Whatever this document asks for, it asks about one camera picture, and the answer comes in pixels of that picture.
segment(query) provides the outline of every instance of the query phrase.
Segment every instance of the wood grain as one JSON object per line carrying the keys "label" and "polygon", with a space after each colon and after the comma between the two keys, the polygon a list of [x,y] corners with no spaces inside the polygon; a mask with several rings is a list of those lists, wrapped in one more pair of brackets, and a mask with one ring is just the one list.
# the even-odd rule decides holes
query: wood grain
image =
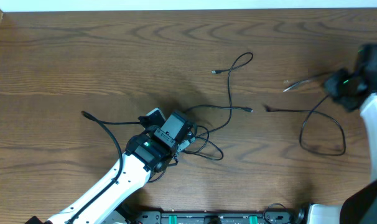
{"label": "wood grain", "polygon": [[[352,68],[359,45],[377,42],[377,9],[9,13],[0,30],[0,223],[45,220],[70,205],[114,164],[113,143],[86,110],[110,121],[135,121],[155,107],[227,105],[228,68],[243,52],[254,60],[231,75],[231,123],[211,135],[225,159],[183,155],[129,202],[164,210],[262,210],[306,201],[336,205],[369,181],[366,132],[358,112],[327,100],[348,151],[316,156],[297,142],[304,114],[266,113],[262,104],[309,109],[320,82],[291,92],[289,83]],[[216,127],[227,111],[198,109]],[[111,127],[119,142],[139,126]],[[336,150],[330,121],[314,116],[309,144]],[[211,155],[217,156],[208,147]]]}

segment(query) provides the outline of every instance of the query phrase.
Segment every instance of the white backdrop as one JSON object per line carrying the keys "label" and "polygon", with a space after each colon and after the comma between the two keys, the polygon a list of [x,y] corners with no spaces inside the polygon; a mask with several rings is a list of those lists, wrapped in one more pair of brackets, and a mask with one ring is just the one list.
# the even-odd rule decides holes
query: white backdrop
{"label": "white backdrop", "polygon": [[0,0],[4,12],[377,7],[377,0]]}

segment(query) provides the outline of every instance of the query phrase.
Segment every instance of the brown wooden tabletop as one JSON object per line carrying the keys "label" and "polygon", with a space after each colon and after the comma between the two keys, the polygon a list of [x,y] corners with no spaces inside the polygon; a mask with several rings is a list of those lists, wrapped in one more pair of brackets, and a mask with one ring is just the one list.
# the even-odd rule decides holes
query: brown wooden tabletop
{"label": "brown wooden tabletop", "polygon": [[[7,13],[0,29],[0,223],[46,220],[116,162],[111,139],[81,110],[136,121],[155,107],[168,116],[198,104],[228,106],[227,74],[210,71],[229,68],[244,52],[254,59],[231,74],[233,104],[254,113],[234,111],[210,136],[225,158],[182,155],[129,202],[176,211],[343,203],[370,179],[359,112],[329,99],[321,105],[343,126],[347,153],[316,156],[297,140],[305,114],[267,113],[262,104],[311,109],[325,96],[322,79],[283,89],[309,75],[352,69],[368,42],[377,42],[377,9]],[[228,111],[189,115],[215,128]],[[142,131],[110,129],[122,146]],[[342,146],[338,128],[317,115],[305,140],[320,150]],[[203,152],[218,156],[211,146]]]}

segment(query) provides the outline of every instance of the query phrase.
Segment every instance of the white wall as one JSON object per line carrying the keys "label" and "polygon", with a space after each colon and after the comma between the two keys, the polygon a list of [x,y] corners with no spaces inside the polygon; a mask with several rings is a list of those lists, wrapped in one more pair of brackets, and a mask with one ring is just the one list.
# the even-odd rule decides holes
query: white wall
{"label": "white wall", "polygon": [[377,7],[377,0],[0,0],[4,12]]}

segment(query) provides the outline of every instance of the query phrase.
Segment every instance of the wooden table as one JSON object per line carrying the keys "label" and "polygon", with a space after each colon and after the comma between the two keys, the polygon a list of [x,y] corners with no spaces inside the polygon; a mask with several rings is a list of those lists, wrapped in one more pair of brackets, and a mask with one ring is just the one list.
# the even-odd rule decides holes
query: wooden table
{"label": "wooden table", "polygon": [[[322,80],[283,93],[290,83],[353,68],[361,44],[377,42],[377,9],[7,13],[0,30],[0,223],[42,220],[67,207],[118,158],[107,134],[81,116],[135,121],[155,107],[166,115],[197,104],[227,106],[226,69],[244,52],[254,60],[231,74],[231,123],[210,139],[219,162],[182,155],[177,167],[129,198],[164,210],[262,210],[279,202],[337,205],[369,181],[359,112],[327,100],[341,122],[344,156],[301,149],[305,114],[266,113],[262,104],[311,109]],[[228,111],[190,114],[209,128]],[[140,126],[110,127],[124,145]],[[314,116],[309,144],[339,149],[331,121]],[[208,147],[204,152],[218,156]]]}

